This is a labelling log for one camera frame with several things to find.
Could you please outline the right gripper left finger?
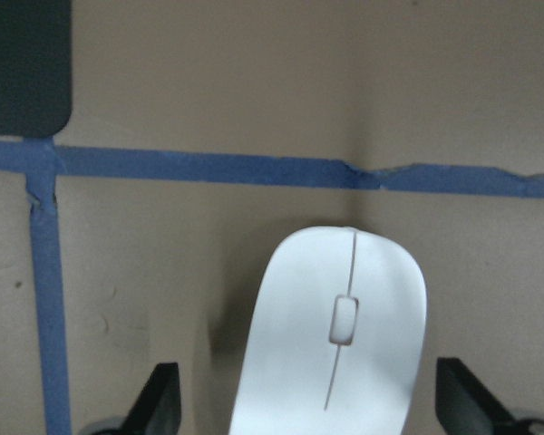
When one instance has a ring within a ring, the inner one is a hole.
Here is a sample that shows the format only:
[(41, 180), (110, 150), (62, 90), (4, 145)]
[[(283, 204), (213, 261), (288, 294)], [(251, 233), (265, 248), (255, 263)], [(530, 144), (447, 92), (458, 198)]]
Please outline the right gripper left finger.
[(179, 366), (159, 363), (123, 422), (122, 433), (176, 435), (180, 424)]

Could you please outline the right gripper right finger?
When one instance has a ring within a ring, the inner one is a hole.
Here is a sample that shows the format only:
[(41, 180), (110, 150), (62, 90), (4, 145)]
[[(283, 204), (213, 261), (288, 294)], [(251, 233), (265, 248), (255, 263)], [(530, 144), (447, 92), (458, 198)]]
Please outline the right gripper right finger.
[(518, 422), (458, 358), (436, 363), (435, 414), (446, 434), (520, 434)]

